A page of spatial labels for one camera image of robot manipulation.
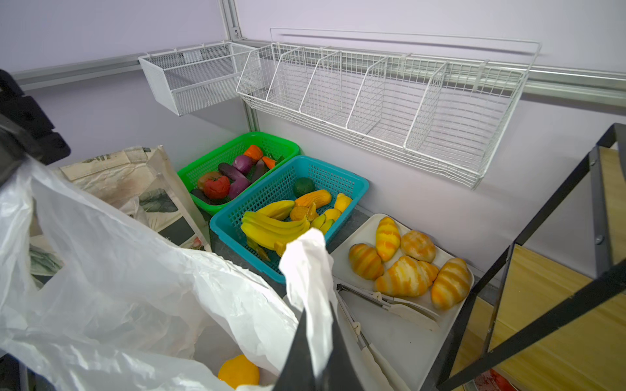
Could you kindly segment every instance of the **white mesh basket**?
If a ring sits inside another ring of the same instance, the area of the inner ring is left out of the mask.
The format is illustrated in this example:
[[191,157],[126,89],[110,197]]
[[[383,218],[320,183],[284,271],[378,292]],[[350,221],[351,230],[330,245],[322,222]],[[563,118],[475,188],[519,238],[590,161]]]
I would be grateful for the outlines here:
[[236,43],[204,44],[147,54],[139,63],[156,101],[180,116],[236,97],[251,50]]
[[237,92],[255,109],[475,188],[527,73],[273,43],[250,52]]

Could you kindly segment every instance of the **wooden shelf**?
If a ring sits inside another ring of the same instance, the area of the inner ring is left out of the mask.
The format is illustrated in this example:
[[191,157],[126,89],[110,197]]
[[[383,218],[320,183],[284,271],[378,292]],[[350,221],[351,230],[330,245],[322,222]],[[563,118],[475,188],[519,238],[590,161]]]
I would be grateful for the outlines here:
[[[516,246],[490,349],[591,281]],[[477,298],[451,375],[480,357],[493,307]],[[626,296],[617,295],[501,362],[495,370],[522,391],[622,390],[626,385]]]
[[600,147],[602,184],[613,264],[626,258],[626,181],[616,150]]

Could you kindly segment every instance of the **metal tongs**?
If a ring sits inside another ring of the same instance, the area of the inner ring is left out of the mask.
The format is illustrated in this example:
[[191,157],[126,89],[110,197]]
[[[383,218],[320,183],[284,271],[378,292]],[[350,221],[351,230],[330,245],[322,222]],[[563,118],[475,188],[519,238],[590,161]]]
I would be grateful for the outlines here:
[[387,359],[384,358],[384,356],[374,346],[371,342],[372,340],[367,339],[361,324],[354,318],[354,315],[348,308],[346,302],[339,294],[339,290],[336,295],[339,306],[346,314],[346,318],[348,319],[352,330],[356,334],[357,343],[361,349],[365,364],[369,367],[370,374],[376,379],[380,389],[382,391],[411,391],[411,389],[406,385],[406,382],[404,382]]
[[337,285],[338,292],[341,290],[349,291],[411,323],[427,328],[430,331],[439,330],[439,324],[437,323],[440,319],[439,314],[420,304],[383,295],[381,292],[372,292],[358,288],[336,277],[334,277],[334,282]]

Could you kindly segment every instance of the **teal plastic basket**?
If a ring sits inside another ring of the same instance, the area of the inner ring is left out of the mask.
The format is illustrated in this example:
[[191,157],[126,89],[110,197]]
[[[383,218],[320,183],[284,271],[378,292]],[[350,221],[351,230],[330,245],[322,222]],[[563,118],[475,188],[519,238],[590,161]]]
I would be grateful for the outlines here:
[[213,216],[210,223],[211,229],[224,243],[258,271],[280,283],[285,283],[285,276],[278,269],[280,257],[276,252],[267,250],[271,262],[262,261],[257,253],[246,244],[246,237],[241,230],[241,219],[246,211],[257,211],[276,201],[295,200],[293,186],[298,178],[310,178],[315,183],[316,190],[325,189],[331,193],[331,203],[317,210],[320,215],[335,205],[339,193],[352,198],[350,205],[324,236],[326,243],[329,243],[365,195],[369,183],[367,179],[350,171],[307,156],[296,156],[286,162],[261,180],[253,189],[242,193],[228,203],[224,209]]

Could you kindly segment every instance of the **orange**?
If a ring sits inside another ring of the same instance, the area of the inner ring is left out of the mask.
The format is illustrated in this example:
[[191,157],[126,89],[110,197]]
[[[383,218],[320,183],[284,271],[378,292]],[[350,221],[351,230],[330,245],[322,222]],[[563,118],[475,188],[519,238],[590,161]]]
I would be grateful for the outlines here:
[[232,358],[222,365],[217,378],[226,382],[232,388],[240,385],[259,385],[259,368],[251,363],[244,355]]

